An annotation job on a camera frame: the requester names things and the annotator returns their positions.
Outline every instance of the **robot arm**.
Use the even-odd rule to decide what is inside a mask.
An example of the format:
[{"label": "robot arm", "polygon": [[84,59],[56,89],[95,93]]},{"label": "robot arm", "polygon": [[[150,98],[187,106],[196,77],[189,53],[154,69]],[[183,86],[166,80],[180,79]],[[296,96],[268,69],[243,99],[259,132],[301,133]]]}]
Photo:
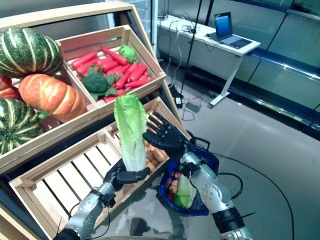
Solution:
[{"label": "robot arm", "polygon": [[115,193],[124,184],[137,183],[144,179],[150,172],[147,167],[142,171],[126,171],[122,161],[106,174],[100,187],[91,192],[81,201],[78,210],[70,218],[68,224],[53,240],[85,240],[94,229],[97,218],[105,207],[115,205]]},{"label": "robot arm", "polygon": [[176,127],[159,113],[154,112],[149,119],[157,126],[147,123],[152,129],[143,134],[153,146],[163,149],[171,158],[180,160],[183,174],[197,188],[201,199],[213,216],[215,225],[223,240],[253,240],[249,229],[231,200],[230,190],[221,184],[216,174],[205,162],[201,162],[192,152],[191,143]]}]

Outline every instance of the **striped squash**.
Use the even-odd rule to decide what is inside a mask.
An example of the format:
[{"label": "striped squash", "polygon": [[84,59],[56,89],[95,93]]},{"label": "striped squash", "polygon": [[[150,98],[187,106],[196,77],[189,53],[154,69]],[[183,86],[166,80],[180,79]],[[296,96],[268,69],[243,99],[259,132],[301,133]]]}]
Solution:
[{"label": "striped squash", "polygon": [[42,133],[36,111],[22,101],[0,97],[0,155]]},{"label": "striped squash", "polygon": [[18,89],[26,104],[63,123],[87,111],[86,100],[77,90],[45,74],[26,76]]},{"label": "striped squash", "polygon": [[53,75],[62,63],[59,46],[48,36],[27,27],[13,27],[0,33],[0,72],[8,77]]}]

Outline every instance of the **laptop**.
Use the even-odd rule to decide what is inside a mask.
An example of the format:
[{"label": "laptop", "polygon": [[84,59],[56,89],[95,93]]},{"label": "laptop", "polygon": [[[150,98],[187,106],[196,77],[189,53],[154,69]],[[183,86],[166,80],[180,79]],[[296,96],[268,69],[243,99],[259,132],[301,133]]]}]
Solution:
[{"label": "laptop", "polygon": [[236,49],[240,49],[252,43],[252,41],[243,39],[239,36],[234,36],[232,34],[231,12],[215,14],[214,22],[216,40],[219,43],[228,45]]}]

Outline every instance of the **produce display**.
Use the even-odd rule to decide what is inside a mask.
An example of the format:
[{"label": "produce display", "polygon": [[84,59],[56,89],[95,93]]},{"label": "produce display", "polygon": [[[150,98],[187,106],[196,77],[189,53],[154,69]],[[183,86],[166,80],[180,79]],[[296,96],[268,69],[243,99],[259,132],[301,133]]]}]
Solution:
[{"label": "produce display", "polygon": [[63,123],[87,111],[86,101],[77,90],[45,74],[26,76],[18,89],[26,104]]},{"label": "produce display", "polygon": [[42,133],[36,111],[23,102],[0,97],[0,155]]},{"label": "produce display", "polygon": [[131,46],[122,45],[118,53],[106,47],[101,50],[106,58],[98,58],[98,52],[94,51],[71,63],[95,101],[102,99],[108,103],[153,79],[148,75],[148,67],[138,63]]},{"label": "produce display", "polygon": [[2,75],[0,82],[0,97],[4,99],[19,99],[18,88],[12,86],[10,78]]},{"label": "produce display", "polygon": [[145,160],[146,166],[153,172],[155,168],[162,162],[168,160],[169,157],[165,151],[156,148],[145,141]]},{"label": "produce display", "polygon": [[115,100],[114,118],[119,131],[123,163],[127,171],[146,167],[143,133],[146,131],[146,112],[136,94],[122,95]]},{"label": "produce display", "polygon": [[0,35],[0,72],[22,78],[33,73],[53,75],[63,64],[58,44],[31,28],[12,27]]}]

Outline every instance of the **green striped pumpkin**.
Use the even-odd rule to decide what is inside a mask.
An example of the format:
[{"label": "green striped pumpkin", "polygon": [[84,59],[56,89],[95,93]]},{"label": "green striped pumpkin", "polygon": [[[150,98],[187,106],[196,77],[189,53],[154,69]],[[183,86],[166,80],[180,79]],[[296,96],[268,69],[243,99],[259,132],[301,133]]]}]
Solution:
[{"label": "green striped pumpkin", "polygon": [[42,133],[36,111],[22,101],[0,97],[0,155]]},{"label": "green striped pumpkin", "polygon": [[12,27],[0,34],[0,72],[8,77],[53,75],[62,63],[58,44],[31,28]]}]

